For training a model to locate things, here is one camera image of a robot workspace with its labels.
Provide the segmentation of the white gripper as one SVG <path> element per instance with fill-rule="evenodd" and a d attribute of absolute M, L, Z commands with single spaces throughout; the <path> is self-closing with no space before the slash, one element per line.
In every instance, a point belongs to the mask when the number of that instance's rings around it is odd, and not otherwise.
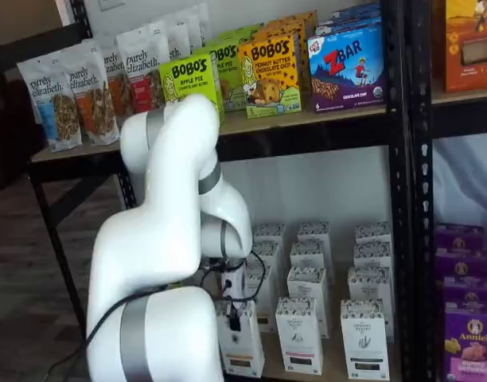
<path fill-rule="evenodd" d="M 243 301 L 247 297 L 246 267 L 226 268 L 221 274 L 222 296 L 227 300 Z M 226 317 L 231 331 L 241 331 L 239 310 L 233 302 L 226 304 Z"/>

